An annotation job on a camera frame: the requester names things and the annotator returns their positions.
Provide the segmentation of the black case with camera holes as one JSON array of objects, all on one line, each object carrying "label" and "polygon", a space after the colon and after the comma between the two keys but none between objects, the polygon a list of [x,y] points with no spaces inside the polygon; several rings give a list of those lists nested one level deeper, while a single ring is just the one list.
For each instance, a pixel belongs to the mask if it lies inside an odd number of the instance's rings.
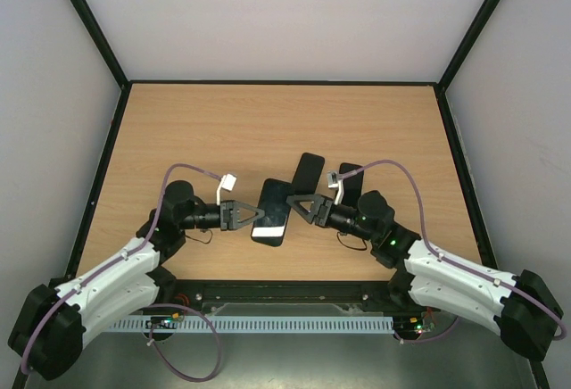
[{"label": "black case with camera holes", "polygon": [[324,165],[324,157],[314,153],[303,153],[291,182],[291,193],[293,195],[315,194]]}]

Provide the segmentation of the black phone screen up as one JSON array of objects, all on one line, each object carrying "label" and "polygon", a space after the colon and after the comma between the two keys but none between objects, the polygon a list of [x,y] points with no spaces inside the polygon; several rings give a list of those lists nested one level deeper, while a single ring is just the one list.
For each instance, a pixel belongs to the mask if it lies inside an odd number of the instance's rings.
[{"label": "black phone screen up", "polygon": [[[349,173],[351,171],[358,170],[360,168],[361,166],[359,164],[342,162],[339,167],[339,174]],[[346,178],[343,181],[344,203],[352,203],[359,199],[359,197],[362,194],[363,179],[364,179],[364,173],[360,172],[356,175]]]}]

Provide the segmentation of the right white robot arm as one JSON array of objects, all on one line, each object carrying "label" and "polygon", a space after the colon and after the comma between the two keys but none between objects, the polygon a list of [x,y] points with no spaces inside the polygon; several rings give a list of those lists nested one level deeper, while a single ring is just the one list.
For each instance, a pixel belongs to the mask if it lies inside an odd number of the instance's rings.
[{"label": "right white robot arm", "polygon": [[378,191],[365,193],[353,207],[321,194],[286,201],[312,225],[370,242],[372,256],[394,271],[388,295],[399,310],[416,304],[447,311],[486,327],[532,361],[544,360],[551,343],[567,334],[562,309],[538,275],[490,269],[431,244],[396,222]]}]

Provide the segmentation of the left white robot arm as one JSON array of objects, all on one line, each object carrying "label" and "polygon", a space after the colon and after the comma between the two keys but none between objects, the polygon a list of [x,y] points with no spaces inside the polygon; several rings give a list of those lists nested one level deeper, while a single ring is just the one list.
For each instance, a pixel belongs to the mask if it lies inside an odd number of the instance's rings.
[{"label": "left white robot arm", "polygon": [[187,181],[169,183],[148,221],[110,258],[79,277],[28,294],[8,338],[21,356],[21,372],[53,380],[114,322],[142,309],[177,307],[177,280],[163,265],[185,244],[186,232],[235,231],[264,215],[235,200],[205,203]]}]

